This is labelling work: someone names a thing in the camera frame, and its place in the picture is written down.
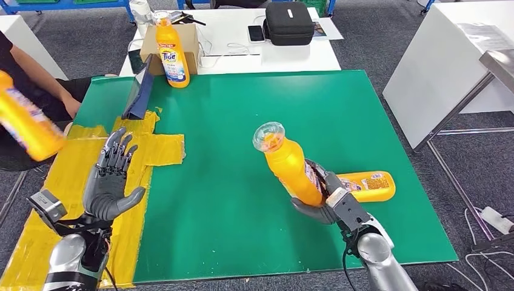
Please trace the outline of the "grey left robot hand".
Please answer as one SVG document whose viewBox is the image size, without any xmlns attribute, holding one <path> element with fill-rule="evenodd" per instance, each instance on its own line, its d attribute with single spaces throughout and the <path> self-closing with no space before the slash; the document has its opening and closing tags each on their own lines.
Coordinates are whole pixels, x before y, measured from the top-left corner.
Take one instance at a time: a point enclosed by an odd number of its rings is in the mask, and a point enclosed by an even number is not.
<svg viewBox="0 0 514 291">
<path fill-rule="evenodd" d="M 131 140 L 125 127 L 112 132 L 89 173 L 82 202 L 84 210 L 95 218 L 113 221 L 137 206 L 146 193 L 145 187 L 137 186 L 128 196 L 124 194 L 127 172 L 138 149 L 136 144 L 128 147 Z"/>
</svg>

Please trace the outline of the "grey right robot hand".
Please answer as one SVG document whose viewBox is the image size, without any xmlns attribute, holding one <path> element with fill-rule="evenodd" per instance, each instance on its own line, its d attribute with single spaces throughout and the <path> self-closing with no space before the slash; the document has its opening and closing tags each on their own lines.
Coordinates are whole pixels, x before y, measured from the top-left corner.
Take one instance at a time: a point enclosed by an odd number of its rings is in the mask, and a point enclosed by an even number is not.
<svg viewBox="0 0 514 291">
<path fill-rule="evenodd" d="M 343 188 L 341 180 L 331 171 L 327 171 L 318 163 L 306 160 L 307 165 L 314 171 L 322 185 L 321 206 L 304 204 L 298 198 L 292 198 L 293 207 L 300 213 L 309 216 L 322 224 L 334 224 L 341 220 L 343 207 L 349 206 L 352 196 Z"/>
</svg>

